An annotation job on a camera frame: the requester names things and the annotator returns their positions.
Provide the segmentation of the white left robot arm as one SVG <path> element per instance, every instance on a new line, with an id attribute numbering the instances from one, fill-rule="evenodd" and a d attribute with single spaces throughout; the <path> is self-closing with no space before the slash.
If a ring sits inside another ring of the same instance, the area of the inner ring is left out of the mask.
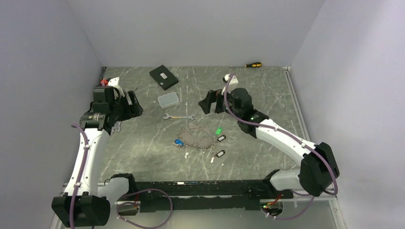
<path id="1" fill-rule="evenodd" d="M 80 142 L 71 178 L 61 196 L 52 200 L 52 210 L 71 229 L 107 224 L 111 206 L 121 197 L 132 200 L 137 194 L 135 178 L 130 173 L 115 174 L 103 187 L 98 186 L 101 162 L 106 145 L 123 121 L 141 116 L 143 108 L 134 91 L 117 86 L 97 86 L 93 101 L 78 124 Z"/>

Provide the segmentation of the round metal keyring plate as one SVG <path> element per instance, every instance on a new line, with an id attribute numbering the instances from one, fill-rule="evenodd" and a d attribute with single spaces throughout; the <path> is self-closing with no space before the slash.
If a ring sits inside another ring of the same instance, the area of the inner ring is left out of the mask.
<path id="1" fill-rule="evenodd" d="M 191 130 L 199 130 L 205 133 L 205 137 L 199 137 L 193 135 Z M 197 149 L 209 149 L 214 148 L 216 145 L 216 140 L 211 134 L 210 130 L 205 126 L 200 125 L 190 125 L 186 128 L 182 128 L 178 132 L 178 138 L 187 146 L 191 146 Z"/>

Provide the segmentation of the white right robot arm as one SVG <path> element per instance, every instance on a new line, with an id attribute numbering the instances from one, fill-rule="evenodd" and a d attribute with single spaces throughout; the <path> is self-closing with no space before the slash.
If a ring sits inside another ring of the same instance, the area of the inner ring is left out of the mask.
<path id="1" fill-rule="evenodd" d="M 302 189 L 315 197 L 323 193 L 338 194 L 340 172 L 330 145 L 315 144 L 282 128 L 254 108 L 252 97 L 244 88 L 231 92 L 209 90 L 198 102 L 205 114 L 210 113 L 212 104 L 215 104 L 215 113 L 228 113 L 244 133 L 271 144 L 299 165 L 295 170 L 276 169 L 268 174 L 263 180 L 263 192 L 267 197 L 275 198 L 281 191 L 294 189 Z"/>

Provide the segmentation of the green key tag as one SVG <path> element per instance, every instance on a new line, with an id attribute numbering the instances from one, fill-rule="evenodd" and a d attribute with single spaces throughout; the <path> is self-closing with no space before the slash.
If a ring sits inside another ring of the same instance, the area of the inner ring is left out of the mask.
<path id="1" fill-rule="evenodd" d="M 223 129 L 222 129 L 221 127 L 217 128 L 215 134 L 216 134 L 216 135 L 220 135 L 221 132 L 222 132 L 222 130 L 223 130 Z"/>

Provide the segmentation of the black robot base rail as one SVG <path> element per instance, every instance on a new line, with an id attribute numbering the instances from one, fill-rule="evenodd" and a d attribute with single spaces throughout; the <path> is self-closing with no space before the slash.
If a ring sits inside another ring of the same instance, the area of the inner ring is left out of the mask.
<path id="1" fill-rule="evenodd" d="M 173 210 L 205 210 L 243 208 L 258 210 L 265 201 L 281 203 L 292 199 L 289 190 L 278 191 L 268 181 L 215 180 L 215 181 L 149 181 L 130 180 L 134 197 L 120 198 L 137 201 L 141 213 Z"/>

